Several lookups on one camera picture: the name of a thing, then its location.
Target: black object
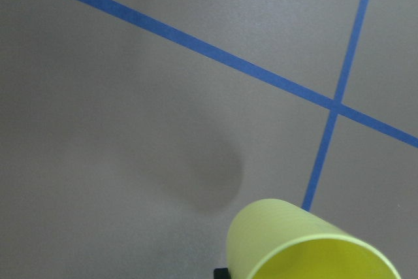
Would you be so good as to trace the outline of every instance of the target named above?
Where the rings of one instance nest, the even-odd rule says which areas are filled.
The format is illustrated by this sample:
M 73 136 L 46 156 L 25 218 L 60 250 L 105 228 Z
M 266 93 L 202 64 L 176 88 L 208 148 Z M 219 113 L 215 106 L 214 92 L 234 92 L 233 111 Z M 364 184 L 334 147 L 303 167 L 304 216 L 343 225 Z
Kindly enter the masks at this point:
M 228 268 L 216 268 L 214 270 L 214 279 L 231 279 Z

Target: blue line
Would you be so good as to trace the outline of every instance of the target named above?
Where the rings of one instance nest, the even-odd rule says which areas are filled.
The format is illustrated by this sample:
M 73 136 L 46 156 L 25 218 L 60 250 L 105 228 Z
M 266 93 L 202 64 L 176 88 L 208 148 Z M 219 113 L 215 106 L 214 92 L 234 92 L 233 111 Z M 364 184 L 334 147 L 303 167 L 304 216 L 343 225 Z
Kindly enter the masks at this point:
M 319 179 L 321 178 L 322 168 L 327 157 L 327 152 L 329 149 L 329 144 L 331 142 L 332 134 L 334 133 L 334 128 L 337 121 L 338 111 L 337 108 L 340 108 L 342 99 L 344 97 L 344 92 L 346 90 L 351 66 L 353 64 L 355 51 L 357 44 L 359 42 L 361 27 L 364 22 L 364 16 L 366 15 L 367 4 L 369 0 L 360 0 L 359 7 L 357 9 L 355 21 L 353 24 L 353 29 L 351 31 L 350 40 L 347 47 L 346 56 L 341 69 L 340 78 L 338 80 L 337 88 L 334 95 L 334 105 L 330 110 L 327 124 L 323 133 L 321 144 L 319 145 L 317 157 L 315 164 L 313 165 L 311 177 L 308 182 L 308 187 L 306 188 L 306 193 L 304 200 L 302 202 L 302 208 L 304 210 L 310 210 L 312 206 L 312 201 L 315 197 L 316 189 L 318 187 Z
M 351 109 L 344 105 L 335 104 L 334 101 L 324 95 L 321 95 L 315 91 L 309 90 L 304 86 L 300 86 L 286 78 L 283 78 L 277 74 L 271 73 L 261 67 L 258 67 L 248 61 L 245 61 L 239 57 L 236 57 L 228 52 L 225 52 L 219 48 L 216 48 L 210 44 L 207 44 L 191 35 L 181 32 L 167 24 L 158 22 L 145 14 L 137 12 L 131 8 L 123 6 L 113 0 L 79 0 L 87 5 L 91 5 L 96 9 L 109 13 L 117 18 L 120 18 L 126 22 L 132 23 L 138 27 L 146 29 L 152 33 L 158 34 L 170 41 L 176 42 L 180 45 L 188 47 L 202 55 L 210 57 L 214 60 L 228 65 L 234 69 L 237 69 L 243 73 L 246 73 L 254 78 L 262 80 L 268 84 L 276 86 L 299 96 L 307 101 L 315 103 L 323 108 L 337 111 L 337 113 L 350 118 L 363 125 L 371 127 L 377 131 L 380 131 L 386 135 L 394 137 L 402 142 L 410 144 L 418 148 L 418 138 L 413 137 L 401 130 L 398 130 L 390 125 L 380 122 L 372 117 L 369 117 L 361 112 Z

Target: gray surface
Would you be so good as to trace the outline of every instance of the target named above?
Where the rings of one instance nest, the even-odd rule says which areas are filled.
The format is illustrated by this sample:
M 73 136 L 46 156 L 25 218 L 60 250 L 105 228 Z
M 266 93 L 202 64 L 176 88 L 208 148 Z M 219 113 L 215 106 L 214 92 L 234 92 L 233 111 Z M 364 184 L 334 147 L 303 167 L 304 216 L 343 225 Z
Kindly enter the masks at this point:
M 117 1 L 331 96 L 358 0 Z M 370 0 L 344 103 L 417 135 L 403 1 Z M 1 278 L 211 278 L 239 209 L 301 203 L 326 110 L 73 0 L 0 7 Z M 313 204 L 405 278 L 417 160 L 339 117 Z

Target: cup opening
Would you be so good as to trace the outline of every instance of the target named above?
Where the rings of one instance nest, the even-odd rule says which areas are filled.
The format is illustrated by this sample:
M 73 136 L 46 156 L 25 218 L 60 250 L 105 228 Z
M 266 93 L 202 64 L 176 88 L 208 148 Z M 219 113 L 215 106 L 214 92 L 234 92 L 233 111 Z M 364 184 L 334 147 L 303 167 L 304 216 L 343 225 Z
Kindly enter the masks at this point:
M 292 245 L 268 259 L 248 279 L 397 279 L 379 252 L 347 240 L 322 238 Z

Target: plastic cup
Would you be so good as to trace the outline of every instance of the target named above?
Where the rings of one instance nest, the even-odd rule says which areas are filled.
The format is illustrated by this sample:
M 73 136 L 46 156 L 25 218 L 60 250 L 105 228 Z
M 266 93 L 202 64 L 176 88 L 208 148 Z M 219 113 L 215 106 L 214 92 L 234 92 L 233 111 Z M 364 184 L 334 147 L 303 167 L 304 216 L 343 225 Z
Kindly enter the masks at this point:
M 229 227 L 232 279 L 400 279 L 373 246 L 278 199 L 242 209 Z

